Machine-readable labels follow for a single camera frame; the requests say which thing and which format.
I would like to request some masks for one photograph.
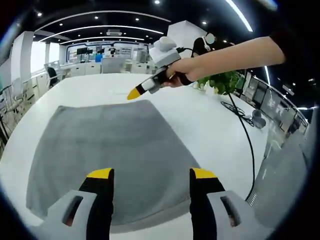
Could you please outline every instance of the green plant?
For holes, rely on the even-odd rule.
[[[198,87],[201,89],[207,82],[210,87],[214,88],[214,91],[219,95],[227,95],[233,93],[236,89],[236,85],[242,76],[237,71],[228,71],[219,73],[212,76],[206,76],[199,80]]]

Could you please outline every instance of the gray towel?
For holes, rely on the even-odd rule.
[[[48,208],[79,189],[87,174],[114,168],[112,225],[146,223],[150,217],[156,224],[173,218],[167,210],[180,208],[179,215],[189,210],[191,167],[199,165],[148,100],[59,106],[34,154],[26,206],[45,218]]]

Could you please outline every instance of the human hand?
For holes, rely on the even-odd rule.
[[[203,67],[199,63],[197,57],[182,58],[174,62],[166,71],[166,76],[170,81],[166,81],[162,84],[163,87],[180,87],[183,86],[178,76],[174,75],[175,72],[185,74],[189,81],[194,82],[202,78],[205,74]]]

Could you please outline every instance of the desk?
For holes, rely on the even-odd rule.
[[[28,225],[41,219],[26,208],[28,176],[34,153],[49,119],[59,105],[71,107],[127,103],[128,92],[149,77],[148,74],[110,73],[66,78],[43,95],[25,114],[13,131],[0,161],[0,181],[12,204]],[[237,98],[246,114],[253,108]],[[202,168],[213,171],[226,190],[242,198],[252,184],[252,157],[238,117],[223,107],[228,96],[208,96],[189,86],[163,88],[145,93],[163,115]],[[256,173],[263,160],[268,126],[257,129],[244,123],[254,149]],[[193,238],[190,214],[170,222],[135,232],[112,234],[111,240],[175,240]]]

